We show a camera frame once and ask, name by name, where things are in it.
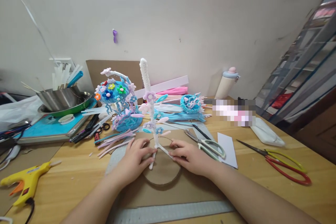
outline circular cardboard base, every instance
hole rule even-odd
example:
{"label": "circular cardboard base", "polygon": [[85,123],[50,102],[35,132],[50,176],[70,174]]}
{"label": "circular cardboard base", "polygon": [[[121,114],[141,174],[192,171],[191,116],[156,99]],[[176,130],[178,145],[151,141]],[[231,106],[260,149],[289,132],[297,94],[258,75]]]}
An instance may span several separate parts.
{"label": "circular cardboard base", "polygon": [[[159,143],[167,150],[172,151],[169,147],[171,140],[165,137],[159,137]],[[150,140],[149,147],[154,148],[154,138]],[[143,171],[145,178],[154,185],[165,186],[170,184],[177,178],[181,170],[181,166],[174,162],[166,153],[158,149],[155,156],[153,169],[147,167]]]}

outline white card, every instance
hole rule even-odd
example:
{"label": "white card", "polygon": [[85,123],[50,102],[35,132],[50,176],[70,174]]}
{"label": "white card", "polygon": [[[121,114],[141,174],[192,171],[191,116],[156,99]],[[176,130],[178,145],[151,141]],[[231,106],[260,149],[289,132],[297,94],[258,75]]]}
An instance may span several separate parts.
{"label": "white card", "polygon": [[236,152],[234,150],[235,148],[233,146],[232,137],[217,132],[217,139],[219,145],[225,151],[225,159],[219,157],[219,160],[225,164],[231,165],[232,167],[238,169]]}

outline white plastic bag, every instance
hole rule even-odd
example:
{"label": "white plastic bag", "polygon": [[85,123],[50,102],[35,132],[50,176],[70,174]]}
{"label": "white plastic bag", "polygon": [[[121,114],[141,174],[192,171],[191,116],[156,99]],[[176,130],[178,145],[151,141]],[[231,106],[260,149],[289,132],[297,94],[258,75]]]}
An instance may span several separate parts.
{"label": "white plastic bag", "polygon": [[285,146],[285,142],[261,119],[255,118],[255,126],[250,128],[263,144]]}
{"label": "white plastic bag", "polygon": [[36,123],[43,115],[37,112],[42,101],[37,96],[0,106],[0,131],[9,130],[11,125],[23,120]]}

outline green bowl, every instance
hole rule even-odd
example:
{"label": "green bowl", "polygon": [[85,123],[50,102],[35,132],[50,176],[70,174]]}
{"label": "green bowl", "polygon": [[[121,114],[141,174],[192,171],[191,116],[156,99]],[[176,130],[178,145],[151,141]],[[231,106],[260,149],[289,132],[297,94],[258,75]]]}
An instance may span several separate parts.
{"label": "green bowl", "polygon": [[58,112],[51,112],[50,110],[47,109],[46,106],[41,105],[37,111],[40,114],[47,114],[47,115],[52,115],[54,117],[63,117],[65,115],[69,115],[69,114],[76,114],[78,112],[81,112],[85,109],[87,109],[90,105],[90,98],[91,98],[91,94],[87,93],[87,92],[81,92],[80,94],[80,98],[82,99],[82,103],[76,105],[75,107],[72,108],[68,108],[66,110],[62,110],[62,111],[58,111]]}

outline wall outlet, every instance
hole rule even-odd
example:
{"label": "wall outlet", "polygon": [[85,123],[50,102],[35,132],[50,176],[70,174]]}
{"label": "wall outlet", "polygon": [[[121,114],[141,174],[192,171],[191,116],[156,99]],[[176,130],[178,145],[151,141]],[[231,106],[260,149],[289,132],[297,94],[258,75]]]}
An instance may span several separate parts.
{"label": "wall outlet", "polygon": [[57,66],[59,66],[60,64],[63,65],[63,70],[68,64],[71,64],[70,72],[74,71],[76,67],[76,65],[74,64],[71,58],[55,58],[55,61],[56,61]]}

